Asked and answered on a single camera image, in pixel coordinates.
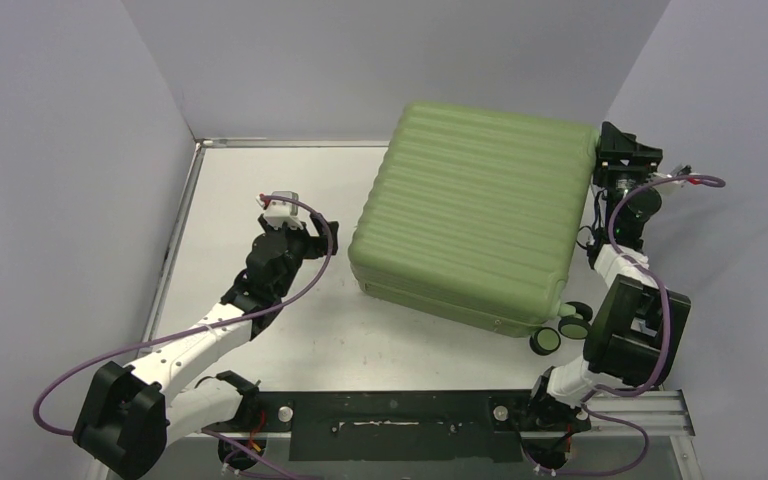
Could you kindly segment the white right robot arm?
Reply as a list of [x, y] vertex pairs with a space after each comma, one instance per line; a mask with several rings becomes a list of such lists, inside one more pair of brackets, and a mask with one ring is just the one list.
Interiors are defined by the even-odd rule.
[[662, 208], [659, 187], [688, 176], [659, 174], [662, 159], [662, 150], [603, 122], [593, 183], [604, 207], [587, 256], [608, 292], [595, 314], [578, 316], [590, 325], [582, 354], [553, 368], [547, 389], [527, 398], [527, 417], [538, 427], [561, 420], [566, 405], [578, 407], [599, 392], [636, 396], [669, 373], [691, 302], [651, 272], [643, 234]]

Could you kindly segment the green suitcase with blue lining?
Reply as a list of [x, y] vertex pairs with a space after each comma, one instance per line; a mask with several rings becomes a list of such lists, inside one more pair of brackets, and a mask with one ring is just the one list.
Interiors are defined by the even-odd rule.
[[598, 143], [589, 124], [407, 105], [348, 248], [361, 291], [530, 335], [561, 311]]

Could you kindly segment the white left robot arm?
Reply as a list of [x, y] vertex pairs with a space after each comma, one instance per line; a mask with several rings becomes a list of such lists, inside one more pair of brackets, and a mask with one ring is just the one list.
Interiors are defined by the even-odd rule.
[[246, 266], [220, 300], [190, 329], [162, 337], [155, 352], [126, 365], [109, 361], [93, 375], [72, 431], [73, 442], [122, 479], [148, 473], [164, 451], [204, 427], [236, 430], [258, 419], [256, 386], [208, 367], [258, 337], [281, 311], [308, 292], [288, 294], [307, 260], [330, 261], [339, 224], [314, 214], [317, 233], [270, 226], [252, 243]]

